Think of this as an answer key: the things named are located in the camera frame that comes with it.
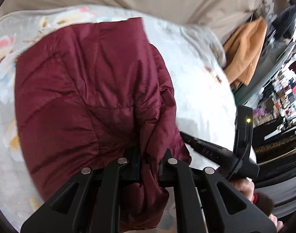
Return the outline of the person's right hand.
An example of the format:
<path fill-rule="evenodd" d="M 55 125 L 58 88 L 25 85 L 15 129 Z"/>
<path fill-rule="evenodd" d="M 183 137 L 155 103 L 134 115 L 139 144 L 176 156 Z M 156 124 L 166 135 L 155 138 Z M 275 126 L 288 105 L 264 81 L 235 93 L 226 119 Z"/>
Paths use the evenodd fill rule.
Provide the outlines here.
<path fill-rule="evenodd" d="M 230 182 L 235 189 L 241 192 L 249 201 L 253 202 L 254 198 L 254 183 L 248 179 L 239 179 Z M 269 215 L 269 219 L 274 223 L 277 232 L 283 228 L 283 222 L 279 221 L 273 214 Z"/>

